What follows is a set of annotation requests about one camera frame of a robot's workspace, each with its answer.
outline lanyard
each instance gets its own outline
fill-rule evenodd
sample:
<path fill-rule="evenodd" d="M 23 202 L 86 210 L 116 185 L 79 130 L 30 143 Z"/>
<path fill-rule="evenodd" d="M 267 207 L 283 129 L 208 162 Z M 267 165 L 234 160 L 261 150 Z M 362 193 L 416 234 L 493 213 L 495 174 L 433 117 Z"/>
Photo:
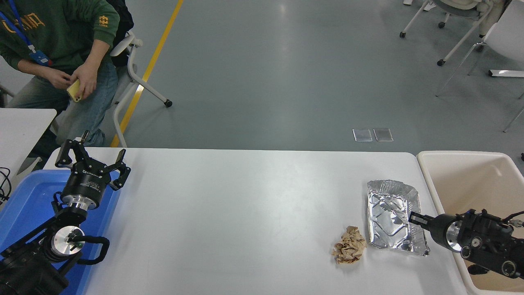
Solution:
<path fill-rule="evenodd" d="M 13 13 L 15 14 L 15 17 L 16 19 L 18 20 L 18 25 L 20 26 L 20 28 L 22 30 L 24 30 L 24 25 L 22 23 L 22 19 L 20 18 L 20 14 L 18 13 L 18 10 L 16 9 L 16 6 L 15 6 L 15 2 L 14 0 L 9 0 L 9 5 L 11 6 L 11 9 L 13 10 Z M 29 38 L 27 38 L 26 35 L 24 35 L 24 33 L 19 30 L 15 24 L 13 24 L 13 22 L 11 22 L 2 12 L 0 12 L 0 17 L 9 25 L 9 27 L 16 32 L 16 34 L 18 36 L 20 36 L 20 38 L 22 38 L 25 43 L 27 44 L 27 47 L 29 47 L 29 49 L 31 49 L 31 51 L 33 53 L 35 53 L 35 46 L 31 43 L 31 41 L 29 41 Z"/>

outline crumpled paper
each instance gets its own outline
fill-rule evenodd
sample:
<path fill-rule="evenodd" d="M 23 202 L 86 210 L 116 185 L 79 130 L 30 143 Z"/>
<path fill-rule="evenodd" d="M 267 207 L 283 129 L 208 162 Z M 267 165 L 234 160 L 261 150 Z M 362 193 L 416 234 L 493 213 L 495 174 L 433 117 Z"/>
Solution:
<path fill-rule="evenodd" d="M 336 263 L 352 264 L 358 261 L 367 246 L 367 242 L 358 231 L 358 227 L 348 226 L 341 238 L 342 240 L 335 244 L 331 253 L 331 255 L 336 256 Z"/>

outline gray floor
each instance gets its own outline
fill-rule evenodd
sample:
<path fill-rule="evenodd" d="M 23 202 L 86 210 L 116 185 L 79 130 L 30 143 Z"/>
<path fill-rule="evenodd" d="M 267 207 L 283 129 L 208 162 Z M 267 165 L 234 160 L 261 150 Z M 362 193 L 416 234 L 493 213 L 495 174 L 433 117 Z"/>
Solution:
<path fill-rule="evenodd" d="M 150 84 L 173 101 L 166 109 L 144 92 L 125 133 L 130 147 L 184 149 L 494 151 L 524 171 L 522 79 L 487 70 L 524 69 L 488 52 L 477 70 L 439 85 L 479 41 L 474 33 L 444 67 L 470 22 L 424 13 L 399 32 L 422 1 L 186 0 Z M 128 0 L 142 75 L 177 1 Z M 474 52 L 466 65 L 471 65 Z M 390 128 L 393 142 L 355 142 L 352 128 Z M 104 129 L 114 134 L 107 120 Z"/>

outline jeans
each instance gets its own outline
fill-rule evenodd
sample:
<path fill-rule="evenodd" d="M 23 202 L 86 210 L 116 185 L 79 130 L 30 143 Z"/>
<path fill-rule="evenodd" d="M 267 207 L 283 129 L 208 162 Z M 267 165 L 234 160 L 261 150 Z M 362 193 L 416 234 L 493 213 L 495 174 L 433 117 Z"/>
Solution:
<path fill-rule="evenodd" d="M 45 161 L 53 150 L 66 139 L 81 137 L 86 130 L 89 136 L 85 146 L 102 146 L 105 134 L 100 130 L 106 110 L 111 106 L 115 95 L 117 75 L 110 62 L 103 62 L 96 78 L 96 90 L 85 100 L 73 102 L 65 90 L 56 89 L 48 80 L 33 77 L 8 104 L 8 108 L 20 109 L 55 109 L 57 114 L 63 112 L 62 123 L 58 134 L 54 135 L 49 128 L 31 152 Z"/>

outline foil container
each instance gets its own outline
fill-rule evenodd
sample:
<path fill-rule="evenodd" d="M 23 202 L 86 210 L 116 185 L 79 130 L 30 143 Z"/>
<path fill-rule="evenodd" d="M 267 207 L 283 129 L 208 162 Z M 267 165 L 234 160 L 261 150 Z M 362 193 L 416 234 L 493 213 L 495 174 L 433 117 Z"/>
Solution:
<path fill-rule="evenodd" d="M 380 249 L 428 255 L 424 230 L 408 222 L 411 211 L 420 213 L 417 190 L 394 180 L 370 181 L 367 187 L 370 243 Z"/>

